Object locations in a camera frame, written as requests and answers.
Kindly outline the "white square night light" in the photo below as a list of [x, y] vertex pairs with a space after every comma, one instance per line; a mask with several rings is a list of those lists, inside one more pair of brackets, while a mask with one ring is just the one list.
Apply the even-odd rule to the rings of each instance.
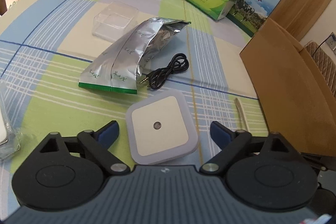
[[167, 90], [137, 102], [125, 116], [132, 159], [154, 165], [193, 153], [199, 143], [182, 92]]

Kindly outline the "silver foil tea bag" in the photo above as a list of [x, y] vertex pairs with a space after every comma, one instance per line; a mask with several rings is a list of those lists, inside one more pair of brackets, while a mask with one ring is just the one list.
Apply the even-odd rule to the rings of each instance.
[[131, 29], [84, 69], [79, 87], [137, 94], [137, 79], [146, 63], [190, 22], [150, 18]]

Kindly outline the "clear plastic case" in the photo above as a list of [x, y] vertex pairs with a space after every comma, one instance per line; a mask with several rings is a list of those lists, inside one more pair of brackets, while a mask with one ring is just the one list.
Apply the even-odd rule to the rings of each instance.
[[137, 25], [138, 12], [133, 6], [112, 2], [94, 17], [92, 34], [113, 43]]

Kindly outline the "brown cardboard box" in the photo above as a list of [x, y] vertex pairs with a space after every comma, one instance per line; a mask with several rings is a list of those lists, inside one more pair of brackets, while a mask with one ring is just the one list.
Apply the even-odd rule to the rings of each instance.
[[266, 118], [299, 152], [335, 156], [335, 98], [308, 51], [267, 19], [240, 52]]

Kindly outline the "clear plastic lid box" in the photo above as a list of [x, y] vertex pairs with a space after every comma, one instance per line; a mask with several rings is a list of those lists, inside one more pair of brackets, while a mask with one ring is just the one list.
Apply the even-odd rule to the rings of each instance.
[[21, 148], [21, 134], [12, 126], [5, 106], [5, 83], [1, 80], [1, 161], [5, 161]]

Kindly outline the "plaid table cloth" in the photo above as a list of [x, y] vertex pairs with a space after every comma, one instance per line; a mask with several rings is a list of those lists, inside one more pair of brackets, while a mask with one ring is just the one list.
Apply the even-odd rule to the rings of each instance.
[[177, 53], [184, 53], [190, 63], [187, 71], [170, 76], [162, 87], [184, 94], [199, 137], [196, 150], [177, 163], [201, 165], [219, 152], [210, 137], [213, 121], [233, 130], [248, 128], [255, 135], [268, 133], [239, 56], [249, 36], [229, 19], [216, 22], [185, 0], [19, 0], [1, 16], [4, 101], [21, 142], [19, 151], [1, 163], [1, 218], [18, 207], [11, 189], [15, 170], [49, 132], [71, 136], [116, 120], [120, 136], [111, 151], [133, 165], [126, 111], [155, 95], [129, 61], [134, 48], [117, 51], [112, 69], [103, 65], [91, 73], [94, 79], [107, 75], [118, 91], [79, 86], [82, 72], [110, 46], [92, 30], [95, 16], [111, 4], [134, 8], [134, 25], [154, 17], [188, 22], [143, 70], [165, 67]]

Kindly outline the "quilted brown chair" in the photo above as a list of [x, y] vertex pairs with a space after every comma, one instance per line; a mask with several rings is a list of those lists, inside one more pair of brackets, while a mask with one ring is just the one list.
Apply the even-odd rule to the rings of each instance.
[[319, 48], [319, 45], [314, 42], [308, 42], [304, 48], [313, 58], [323, 78], [325, 79], [327, 86], [330, 88], [331, 93], [335, 97], [336, 90], [336, 66], [334, 61], [328, 56], [323, 49]]

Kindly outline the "blue milk carton box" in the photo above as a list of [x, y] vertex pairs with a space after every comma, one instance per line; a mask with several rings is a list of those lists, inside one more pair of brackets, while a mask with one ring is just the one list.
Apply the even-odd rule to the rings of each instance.
[[237, 0], [227, 18], [254, 36], [281, 0]]

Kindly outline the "white wall socket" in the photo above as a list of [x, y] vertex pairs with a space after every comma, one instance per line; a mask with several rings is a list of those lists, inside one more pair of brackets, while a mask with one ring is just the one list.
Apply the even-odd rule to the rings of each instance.
[[336, 50], [336, 34], [332, 32], [326, 39], [325, 43], [334, 52]]

